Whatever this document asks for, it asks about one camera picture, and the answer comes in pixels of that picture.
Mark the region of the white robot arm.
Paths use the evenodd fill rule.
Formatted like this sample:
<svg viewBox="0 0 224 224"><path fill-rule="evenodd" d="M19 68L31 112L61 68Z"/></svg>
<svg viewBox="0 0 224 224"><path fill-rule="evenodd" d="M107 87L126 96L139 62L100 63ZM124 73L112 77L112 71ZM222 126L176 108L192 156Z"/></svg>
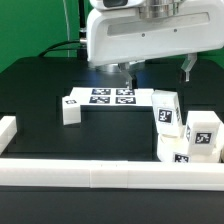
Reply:
<svg viewBox="0 0 224 224"><path fill-rule="evenodd" d="M183 55L186 76L199 52L224 47L224 0L90 0L87 60L116 68L133 89L131 64Z"/></svg>

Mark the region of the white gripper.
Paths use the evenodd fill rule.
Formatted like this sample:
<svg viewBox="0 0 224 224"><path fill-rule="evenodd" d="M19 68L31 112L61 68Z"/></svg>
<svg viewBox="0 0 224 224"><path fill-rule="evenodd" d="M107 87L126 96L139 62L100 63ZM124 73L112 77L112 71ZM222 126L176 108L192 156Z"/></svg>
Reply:
<svg viewBox="0 0 224 224"><path fill-rule="evenodd" d="M126 62L187 54L181 81L190 81L197 52L224 47L224 0L90 0L88 61L119 63L126 87L137 88Z"/></svg>

